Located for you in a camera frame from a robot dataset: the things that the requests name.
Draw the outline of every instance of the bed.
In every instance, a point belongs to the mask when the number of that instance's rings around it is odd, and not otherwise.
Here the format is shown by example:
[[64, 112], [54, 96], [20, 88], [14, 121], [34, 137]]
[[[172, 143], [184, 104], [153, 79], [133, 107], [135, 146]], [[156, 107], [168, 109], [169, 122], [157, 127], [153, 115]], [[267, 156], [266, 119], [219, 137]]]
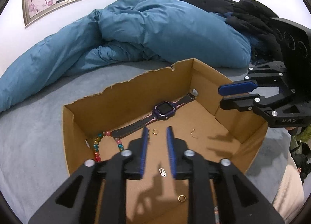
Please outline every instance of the bed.
[[[185, 0], [203, 10], [230, 9], [231, 0]], [[34, 212], [68, 178], [62, 138], [61, 107], [127, 81], [167, 62], [120, 63], [78, 76], [68, 76], [0, 114], [0, 215], [5, 223], [26, 224]], [[242, 80], [244, 69], [217, 68], [233, 81]], [[277, 88], [259, 88], [271, 96]], [[246, 176], [273, 201], [287, 165], [290, 136], [282, 128], [269, 128]]]

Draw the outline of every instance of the cardboard box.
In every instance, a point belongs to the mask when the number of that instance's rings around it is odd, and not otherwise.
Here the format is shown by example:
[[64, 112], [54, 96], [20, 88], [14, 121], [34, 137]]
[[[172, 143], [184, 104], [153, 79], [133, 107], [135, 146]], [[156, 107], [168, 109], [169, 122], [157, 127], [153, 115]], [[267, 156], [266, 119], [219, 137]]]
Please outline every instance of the cardboard box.
[[[242, 171], [254, 160], [267, 131], [267, 123], [251, 111], [224, 111], [219, 108], [218, 87], [231, 83], [224, 75], [200, 62], [189, 59], [172, 67], [148, 71], [130, 81], [117, 83], [102, 93], [85, 97], [63, 107], [63, 136], [66, 162], [72, 174], [94, 154], [86, 139], [99, 132], [131, 124], [149, 114], [162, 101], [174, 101], [192, 89], [196, 100], [181, 107], [167, 121], [156, 121], [148, 127], [159, 134], [150, 134], [146, 169], [141, 181], [127, 181], [128, 223], [187, 223], [187, 181], [175, 181], [170, 174], [166, 128], [173, 127], [175, 137], [187, 142], [190, 149], [215, 162], [229, 158]], [[195, 129], [193, 138], [190, 134]], [[141, 136], [139, 130], [122, 139], [124, 148], [129, 141]], [[110, 159], [119, 150], [111, 137], [100, 143], [102, 160]], [[161, 177], [159, 168], [167, 173]]]

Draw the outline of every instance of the watch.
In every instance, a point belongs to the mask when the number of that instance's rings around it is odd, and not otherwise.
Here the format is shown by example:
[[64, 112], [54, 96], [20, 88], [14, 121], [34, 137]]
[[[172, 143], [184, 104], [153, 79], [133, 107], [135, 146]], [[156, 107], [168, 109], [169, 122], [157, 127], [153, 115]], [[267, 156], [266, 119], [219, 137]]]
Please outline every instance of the watch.
[[175, 115], [175, 112], [178, 108], [194, 100], [195, 96], [192, 95], [191, 93], [188, 93], [183, 98], [175, 102], [164, 101], [156, 105], [152, 113], [148, 114], [143, 119], [138, 120], [137, 122], [134, 122], [133, 124], [128, 125], [126, 127], [112, 131], [111, 136], [113, 138], [121, 139], [133, 132], [136, 132], [137, 130], [143, 128], [144, 126], [147, 126], [152, 122], [155, 122], [156, 120], [167, 120]]

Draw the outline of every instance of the blue gripper pad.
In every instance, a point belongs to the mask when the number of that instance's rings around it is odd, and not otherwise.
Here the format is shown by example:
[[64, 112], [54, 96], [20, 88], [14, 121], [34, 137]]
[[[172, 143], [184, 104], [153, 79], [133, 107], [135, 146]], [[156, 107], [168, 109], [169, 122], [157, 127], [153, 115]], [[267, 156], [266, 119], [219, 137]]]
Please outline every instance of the blue gripper pad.
[[147, 127], [144, 127], [144, 129], [142, 131], [143, 143], [142, 143], [142, 150], [141, 150], [141, 156], [140, 156], [140, 176], [141, 176], [141, 178], [143, 177], [144, 172], [145, 172], [148, 138], [149, 138], [149, 129]]
[[252, 92], [258, 88], [255, 81], [236, 81], [231, 84], [221, 85], [218, 87], [218, 94], [221, 96], [229, 96]]
[[167, 150], [169, 152], [169, 165], [171, 168], [171, 173], [173, 178], [176, 178], [176, 155], [174, 151], [174, 133], [172, 127], [168, 127], [166, 130], [166, 141], [167, 141]]

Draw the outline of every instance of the beaded bracelet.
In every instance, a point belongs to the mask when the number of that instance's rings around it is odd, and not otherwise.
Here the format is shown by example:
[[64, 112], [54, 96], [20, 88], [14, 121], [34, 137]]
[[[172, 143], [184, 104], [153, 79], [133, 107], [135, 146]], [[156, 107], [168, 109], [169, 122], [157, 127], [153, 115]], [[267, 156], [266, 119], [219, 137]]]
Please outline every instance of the beaded bracelet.
[[[101, 142], [102, 138], [104, 136], [111, 136], [111, 132], [110, 131], [106, 131], [106, 132], [102, 132], [102, 133], [99, 133], [97, 135], [97, 138], [94, 140], [94, 144], [93, 144], [93, 148], [94, 148], [94, 154], [95, 154], [95, 161], [96, 162], [100, 162], [101, 159], [100, 159], [100, 155], [99, 155], [99, 149], [98, 149], [98, 146], [99, 146], [99, 143]], [[118, 145], [118, 148], [119, 148], [119, 151], [123, 151], [124, 150], [124, 147], [123, 147], [123, 144], [121, 142], [121, 140], [117, 137], [114, 139]]]

